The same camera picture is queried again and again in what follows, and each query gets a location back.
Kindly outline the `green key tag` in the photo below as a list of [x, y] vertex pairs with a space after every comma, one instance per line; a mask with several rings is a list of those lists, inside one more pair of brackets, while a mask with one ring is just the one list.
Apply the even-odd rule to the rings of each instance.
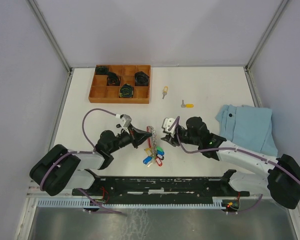
[[156, 150], [157, 150], [157, 152], [164, 152], [164, 150], [159, 146], [156, 147]]

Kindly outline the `yellow key tag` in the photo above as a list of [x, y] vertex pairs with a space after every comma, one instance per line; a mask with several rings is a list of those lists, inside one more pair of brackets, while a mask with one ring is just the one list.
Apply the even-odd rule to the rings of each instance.
[[144, 151], [147, 153], [148, 156], [152, 155], [152, 150], [150, 148], [146, 148]]

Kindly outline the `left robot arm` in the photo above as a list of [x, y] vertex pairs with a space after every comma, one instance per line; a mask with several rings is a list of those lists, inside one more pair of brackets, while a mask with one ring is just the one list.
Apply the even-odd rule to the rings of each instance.
[[57, 144], [32, 167], [29, 177], [50, 196], [75, 188], [96, 195], [101, 183], [89, 170], [104, 170], [114, 160], [112, 153], [128, 145], [138, 148], [151, 136], [152, 133], [130, 125], [127, 131], [122, 130], [117, 135], [111, 130], [103, 131], [94, 152], [69, 151], [62, 144]]

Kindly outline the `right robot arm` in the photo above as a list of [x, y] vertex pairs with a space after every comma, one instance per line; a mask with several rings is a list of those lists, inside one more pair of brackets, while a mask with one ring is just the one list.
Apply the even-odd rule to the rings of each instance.
[[197, 146], [192, 154], [202, 154], [219, 162], [230, 163], [247, 170], [234, 170], [229, 178], [219, 183], [221, 193], [226, 196], [234, 192], [270, 196], [281, 206], [295, 209], [300, 202], [300, 166], [293, 157], [265, 155], [240, 147], [231, 141], [211, 133], [201, 117], [191, 117], [186, 127], [179, 118], [163, 120], [163, 141], [174, 147]]

